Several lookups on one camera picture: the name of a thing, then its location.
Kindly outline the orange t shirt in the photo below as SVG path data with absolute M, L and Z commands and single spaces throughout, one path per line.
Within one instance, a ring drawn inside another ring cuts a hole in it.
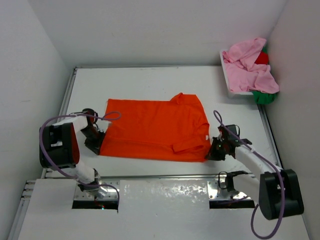
M 109 99 L 106 112 L 120 112 L 107 128 L 100 155 L 106 157 L 204 162 L 210 124 L 195 94 L 171 100 Z

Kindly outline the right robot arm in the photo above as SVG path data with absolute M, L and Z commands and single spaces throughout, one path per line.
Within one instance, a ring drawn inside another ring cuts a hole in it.
M 213 137 L 207 160 L 224 161 L 231 156 L 249 170 L 226 172 L 224 178 L 218 178 L 218 189 L 232 194 L 245 193 L 258 204 L 267 220 L 303 214 L 305 208 L 296 172 L 268 163 L 251 144 L 245 138 L 223 134 Z

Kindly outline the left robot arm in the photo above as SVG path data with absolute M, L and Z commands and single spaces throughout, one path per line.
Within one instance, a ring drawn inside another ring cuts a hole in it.
M 85 136 L 84 145 L 96 155 L 100 154 L 105 133 L 99 130 L 98 113 L 91 108 L 47 120 L 39 130 L 39 161 L 43 168 L 58 171 L 74 179 L 82 192 L 97 196 L 100 175 L 88 167 L 80 157 L 77 133 Z

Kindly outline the white plastic bin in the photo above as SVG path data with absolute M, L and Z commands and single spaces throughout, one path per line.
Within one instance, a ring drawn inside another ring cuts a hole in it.
M 221 49 L 219 51 L 219 56 L 220 56 L 220 61 L 221 61 L 221 66 L 222 66 L 222 70 L 223 70 L 223 74 L 224 74 L 224 79 L 225 79 L 225 84 L 227 87 L 227 95 L 230 99 L 232 98 L 237 98 L 237 99 L 246 99 L 249 97 L 253 96 L 252 92 L 232 92 L 230 90 L 230 85 L 229 85 L 229 79 L 227 76 L 227 71 L 226 71 L 226 65 L 224 62 L 224 58 L 223 58 L 223 52 L 226 51 L 227 49 Z

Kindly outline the green t shirt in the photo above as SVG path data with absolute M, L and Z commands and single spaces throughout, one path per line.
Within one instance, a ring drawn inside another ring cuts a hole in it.
M 268 47 L 265 45 L 262 50 L 262 52 L 268 53 Z M 261 91 L 252 91 L 253 93 L 253 98 L 256 104 L 258 105 L 268 105 L 272 103 L 276 97 L 277 93 L 263 93 Z

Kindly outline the pink t shirt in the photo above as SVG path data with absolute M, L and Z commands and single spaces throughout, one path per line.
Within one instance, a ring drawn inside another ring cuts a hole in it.
M 222 53 L 231 92 L 275 94 L 280 91 L 271 66 L 255 64 L 266 43 L 265 38 L 257 37 L 236 43 Z

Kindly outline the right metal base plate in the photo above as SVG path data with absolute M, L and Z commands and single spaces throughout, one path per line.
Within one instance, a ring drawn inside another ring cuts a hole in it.
M 225 181 L 218 178 L 207 181 L 207 194 L 210 201 L 235 201 L 240 199 L 251 200 L 249 196 L 240 191 L 227 191 L 223 189 Z

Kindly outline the metal base plate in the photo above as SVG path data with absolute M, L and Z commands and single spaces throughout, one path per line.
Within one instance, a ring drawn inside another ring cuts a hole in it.
M 240 199 L 251 200 L 249 196 L 240 191 L 227 191 L 223 189 L 225 181 L 218 178 L 207 181 L 207 194 L 210 201 L 235 201 Z
M 119 179 L 107 179 L 102 178 L 98 181 L 100 186 L 93 191 L 81 191 L 81 188 L 77 185 L 75 187 L 74 192 L 74 200 L 75 201 L 117 201 L 118 194 L 117 191 L 120 192 L 120 180 Z

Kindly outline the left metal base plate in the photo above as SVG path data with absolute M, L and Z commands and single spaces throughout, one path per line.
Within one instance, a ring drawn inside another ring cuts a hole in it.
M 117 201 L 118 194 L 117 191 L 120 192 L 120 180 L 119 179 L 107 179 L 102 178 L 98 181 L 100 186 L 93 191 L 81 191 L 81 188 L 77 185 L 75 187 L 74 192 L 74 200 L 75 201 Z

